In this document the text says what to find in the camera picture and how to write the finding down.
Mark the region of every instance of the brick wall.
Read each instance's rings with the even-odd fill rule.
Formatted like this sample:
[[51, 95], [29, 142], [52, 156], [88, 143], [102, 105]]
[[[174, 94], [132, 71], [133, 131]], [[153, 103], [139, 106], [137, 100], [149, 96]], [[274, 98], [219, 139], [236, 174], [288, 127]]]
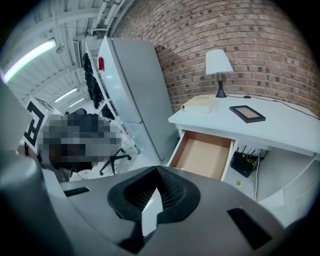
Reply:
[[172, 109], [218, 88], [205, 54], [223, 49], [235, 72], [227, 94], [285, 100], [320, 116], [320, 75], [291, 20], [266, 0], [135, 0], [114, 37], [151, 41]]

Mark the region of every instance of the white lampshade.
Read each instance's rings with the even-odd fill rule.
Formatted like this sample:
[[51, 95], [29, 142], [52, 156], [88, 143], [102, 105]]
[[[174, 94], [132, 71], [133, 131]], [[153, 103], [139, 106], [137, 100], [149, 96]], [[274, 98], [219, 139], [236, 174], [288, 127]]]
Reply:
[[233, 72], [232, 66], [223, 50], [210, 50], [205, 54], [205, 74]]

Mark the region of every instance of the picture frame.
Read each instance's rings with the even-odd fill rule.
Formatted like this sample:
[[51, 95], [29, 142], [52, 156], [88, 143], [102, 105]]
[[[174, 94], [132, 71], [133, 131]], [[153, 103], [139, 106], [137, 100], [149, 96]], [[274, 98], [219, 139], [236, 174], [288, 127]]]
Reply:
[[238, 117], [240, 117], [243, 121], [245, 121], [247, 124], [263, 122], [266, 120], [265, 116], [263, 116], [262, 114], [255, 111], [247, 105], [231, 106], [229, 109]]

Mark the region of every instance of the ceiling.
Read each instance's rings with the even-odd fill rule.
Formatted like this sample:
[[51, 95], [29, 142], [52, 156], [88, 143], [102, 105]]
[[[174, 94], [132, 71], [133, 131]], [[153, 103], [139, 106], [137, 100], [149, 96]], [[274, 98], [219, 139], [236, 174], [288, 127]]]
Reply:
[[[104, 21], [114, 3], [114, 0], [105, 1], [108, 3], [99, 23], [97, 17], [103, 0], [45, 0], [13, 30], [0, 56], [3, 73], [37, 46], [52, 38], [56, 42], [55, 48], [33, 59], [7, 83], [22, 103], [31, 95], [65, 112], [74, 102], [89, 99], [79, 59], [85, 53], [85, 41], [92, 56], [98, 55], [106, 34]], [[108, 30], [109, 36], [134, 0], [122, 1], [124, 3]], [[58, 48], [64, 50], [56, 53]], [[74, 88], [78, 90], [54, 102]]]

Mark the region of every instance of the desk drawer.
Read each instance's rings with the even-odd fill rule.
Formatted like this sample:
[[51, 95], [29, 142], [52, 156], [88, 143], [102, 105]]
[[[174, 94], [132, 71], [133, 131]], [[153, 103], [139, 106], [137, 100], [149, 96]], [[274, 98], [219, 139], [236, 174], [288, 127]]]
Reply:
[[229, 138], [185, 131], [167, 166], [223, 181], [235, 147]]

